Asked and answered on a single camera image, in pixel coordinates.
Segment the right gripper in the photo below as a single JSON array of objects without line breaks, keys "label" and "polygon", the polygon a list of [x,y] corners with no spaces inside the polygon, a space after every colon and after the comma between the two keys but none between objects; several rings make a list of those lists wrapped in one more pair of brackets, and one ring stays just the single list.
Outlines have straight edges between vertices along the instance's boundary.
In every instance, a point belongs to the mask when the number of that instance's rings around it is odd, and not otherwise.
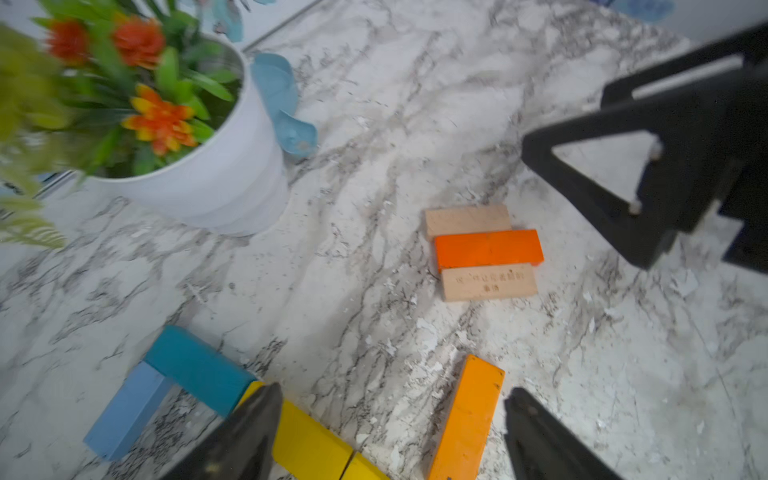
[{"label": "right gripper", "polygon": [[[630,100],[727,56],[740,65]],[[742,223],[723,261],[766,272],[767,26],[615,80],[601,107],[527,133],[523,162],[635,267],[652,267],[718,201]]]}]

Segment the amber orange block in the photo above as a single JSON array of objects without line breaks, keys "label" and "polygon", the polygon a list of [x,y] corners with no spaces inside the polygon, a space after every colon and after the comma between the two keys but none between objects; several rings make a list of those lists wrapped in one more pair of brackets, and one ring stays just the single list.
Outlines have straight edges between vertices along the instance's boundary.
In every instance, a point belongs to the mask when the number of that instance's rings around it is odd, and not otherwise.
[{"label": "amber orange block", "polygon": [[468,355],[427,478],[476,479],[505,372]]}]

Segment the light blue dustpan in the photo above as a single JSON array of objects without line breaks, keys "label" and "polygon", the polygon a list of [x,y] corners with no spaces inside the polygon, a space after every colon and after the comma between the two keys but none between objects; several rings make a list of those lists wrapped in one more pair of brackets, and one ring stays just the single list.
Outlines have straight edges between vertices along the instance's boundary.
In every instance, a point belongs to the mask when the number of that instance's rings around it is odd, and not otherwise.
[{"label": "light blue dustpan", "polygon": [[263,52],[254,56],[250,69],[282,150],[296,159],[312,156],[318,132],[313,124],[295,117],[299,94],[289,61],[281,55]]}]

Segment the natural wood printed block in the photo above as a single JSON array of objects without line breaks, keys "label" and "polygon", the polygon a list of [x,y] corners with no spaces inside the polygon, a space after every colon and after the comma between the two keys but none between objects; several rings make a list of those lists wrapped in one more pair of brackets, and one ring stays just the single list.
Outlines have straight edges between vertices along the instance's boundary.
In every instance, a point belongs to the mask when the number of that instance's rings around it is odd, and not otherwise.
[{"label": "natural wood printed block", "polygon": [[446,302],[512,299],[538,293],[529,264],[444,269],[441,280]]}]

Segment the natural wood block right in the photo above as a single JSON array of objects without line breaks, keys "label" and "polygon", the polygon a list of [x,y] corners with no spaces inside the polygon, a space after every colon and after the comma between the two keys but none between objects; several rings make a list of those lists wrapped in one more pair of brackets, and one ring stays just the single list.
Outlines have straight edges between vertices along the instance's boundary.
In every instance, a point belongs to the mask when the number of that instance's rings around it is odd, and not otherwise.
[{"label": "natural wood block right", "polygon": [[512,228],[507,207],[503,204],[466,206],[425,212],[426,237],[497,232]]}]

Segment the yellow block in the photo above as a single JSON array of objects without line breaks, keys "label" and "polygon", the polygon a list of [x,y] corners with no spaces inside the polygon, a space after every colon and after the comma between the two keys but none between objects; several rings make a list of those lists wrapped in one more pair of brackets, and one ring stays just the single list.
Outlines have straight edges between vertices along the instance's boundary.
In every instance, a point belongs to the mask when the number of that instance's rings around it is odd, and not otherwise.
[{"label": "yellow block", "polygon": [[288,473],[299,480],[339,480],[353,455],[351,446],[283,401],[272,457]]},{"label": "yellow block", "polygon": [[354,452],[341,480],[389,480],[389,477],[367,460],[360,452]]}]

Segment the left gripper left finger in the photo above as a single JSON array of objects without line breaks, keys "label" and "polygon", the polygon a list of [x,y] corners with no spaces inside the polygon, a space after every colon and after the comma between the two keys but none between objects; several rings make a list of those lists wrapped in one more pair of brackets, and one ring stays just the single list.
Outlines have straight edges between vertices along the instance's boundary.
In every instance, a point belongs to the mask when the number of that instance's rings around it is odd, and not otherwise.
[{"label": "left gripper left finger", "polygon": [[263,386],[237,407],[208,437],[171,468],[166,479],[266,479],[283,396],[276,384]]}]

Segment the teal block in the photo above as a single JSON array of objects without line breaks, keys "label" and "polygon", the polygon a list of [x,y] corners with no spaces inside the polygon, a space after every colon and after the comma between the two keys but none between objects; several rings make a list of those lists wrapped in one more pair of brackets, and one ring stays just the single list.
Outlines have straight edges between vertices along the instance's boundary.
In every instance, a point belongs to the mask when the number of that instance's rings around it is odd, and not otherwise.
[{"label": "teal block", "polygon": [[144,361],[221,417],[238,405],[256,377],[188,330],[166,326]]}]

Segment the light blue block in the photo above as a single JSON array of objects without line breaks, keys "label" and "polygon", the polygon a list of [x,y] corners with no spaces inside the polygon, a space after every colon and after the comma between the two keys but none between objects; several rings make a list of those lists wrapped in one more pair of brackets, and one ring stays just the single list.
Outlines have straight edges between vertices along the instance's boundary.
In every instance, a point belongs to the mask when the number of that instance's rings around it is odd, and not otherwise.
[{"label": "light blue block", "polygon": [[84,438],[100,458],[116,461],[128,454],[174,382],[146,362],[128,375]]}]

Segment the red orange block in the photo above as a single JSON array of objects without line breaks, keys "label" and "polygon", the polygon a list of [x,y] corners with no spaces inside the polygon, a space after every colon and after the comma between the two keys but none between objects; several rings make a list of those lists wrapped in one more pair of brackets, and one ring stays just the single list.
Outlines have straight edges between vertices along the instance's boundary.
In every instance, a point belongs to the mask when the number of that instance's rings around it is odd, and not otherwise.
[{"label": "red orange block", "polygon": [[544,253],[536,230],[445,235],[434,240],[438,270],[510,264],[539,265]]}]

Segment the white pot with flowers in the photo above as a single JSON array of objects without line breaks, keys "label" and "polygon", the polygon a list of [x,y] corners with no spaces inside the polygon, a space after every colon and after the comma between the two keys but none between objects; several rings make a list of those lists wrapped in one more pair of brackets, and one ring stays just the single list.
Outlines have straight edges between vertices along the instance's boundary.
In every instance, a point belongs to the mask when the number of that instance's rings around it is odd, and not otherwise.
[{"label": "white pot with flowers", "polygon": [[43,179],[76,173],[186,225],[268,229],[282,149],[235,1],[45,1],[37,39],[1,28],[1,239],[58,249]]}]

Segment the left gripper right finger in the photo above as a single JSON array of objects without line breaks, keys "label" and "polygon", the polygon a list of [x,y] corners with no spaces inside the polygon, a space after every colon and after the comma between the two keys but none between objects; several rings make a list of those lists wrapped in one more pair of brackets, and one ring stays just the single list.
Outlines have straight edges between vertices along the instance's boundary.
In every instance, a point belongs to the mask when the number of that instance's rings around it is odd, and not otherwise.
[{"label": "left gripper right finger", "polygon": [[505,441],[517,479],[620,480],[524,388],[513,388],[504,406]]}]

